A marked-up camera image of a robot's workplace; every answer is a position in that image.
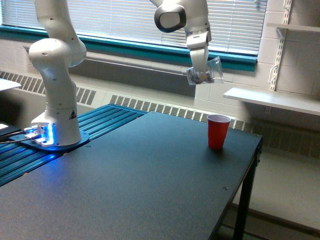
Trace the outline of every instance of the teal window frame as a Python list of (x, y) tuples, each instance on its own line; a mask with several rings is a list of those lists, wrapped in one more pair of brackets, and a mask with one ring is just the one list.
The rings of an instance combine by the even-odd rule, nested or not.
[[(191, 66), (190, 51), (186, 48), (155, 45), (133, 41), (117, 40), (111, 38), (78, 35), (89, 51), (107, 52), (109, 54), (121, 54), (135, 58), (147, 58), (152, 61), (165, 61), (185, 66)], [(48, 38), (45, 30), (16, 27), (0, 26), (0, 38), (17, 39), (27, 41), (38, 41)], [(254, 72), (257, 64), (257, 56), (241, 55), (224, 52), (209, 52), (209, 60), (219, 56), (222, 68), (240, 71)]]

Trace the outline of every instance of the window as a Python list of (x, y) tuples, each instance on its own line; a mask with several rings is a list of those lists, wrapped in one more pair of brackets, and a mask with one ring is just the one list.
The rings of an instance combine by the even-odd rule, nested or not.
[[(258, 55), (267, 0), (207, 0), (211, 51)], [(1, 0), (2, 24), (42, 29), (34, 0)], [(163, 33), (154, 23), (156, 7), (148, 0), (68, 0), (80, 35), (185, 47), (183, 30)]]

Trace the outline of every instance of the red plastic cup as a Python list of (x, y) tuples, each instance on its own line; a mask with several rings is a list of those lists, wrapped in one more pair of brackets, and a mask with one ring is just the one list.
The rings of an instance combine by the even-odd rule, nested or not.
[(209, 115), (208, 117), (208, 145), (214, 150), (222, 149), (225, 143), (230, 117), (224, 115)]

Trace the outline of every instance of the white shelf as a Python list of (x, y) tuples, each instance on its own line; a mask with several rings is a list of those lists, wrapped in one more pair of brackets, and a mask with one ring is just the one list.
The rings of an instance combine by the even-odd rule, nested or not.
[(223, 96), (247, 103), (320, 116), (319, 99), (294, 93), (268, 91), (250, 87), (234, 87)]
[(19, 88), (20, 86), (21, 85), (17, 82), (0, 78), (0, 91), (15, 89), (15, 88)]
[(300, 32), (320, 33), (320, 27), (316, 27), (316, 26), (303, 26), (303, 25), (277, 24), (277, 23), (267, 23), (266, 26), (279, 28), (279, 29), (289, 29), (289, 30), (300, 31)]

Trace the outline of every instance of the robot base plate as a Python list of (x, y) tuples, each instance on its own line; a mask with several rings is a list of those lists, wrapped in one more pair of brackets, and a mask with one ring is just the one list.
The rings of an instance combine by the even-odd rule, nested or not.
[[(77, 149), (79, 147), (81, 147), (82, 145), (86, 144), (89, 142), (89, 134), (84, 132), (84, 131), (80, 131), (80, 135), (81, 135), (81, 140), (75, 144), (72, 145), (68, 145), (68, 146), (42, 146), (40, 144), (37, 144), (36, 142), (34, 142), (33, 140), (27, 140), (27, 141), (22, 141), (21, 144), (23, 145), (27, 145), (29, 147), (41, 150), (41, 151), (47, 151), (47, 152), (70, 152), (74, 149)], [(9, 138), (12, 141), (15, 140), (23, 140), (26, 139), (24, 134), (20, 134), (20, 135), (16, 135), (13, 137)]]

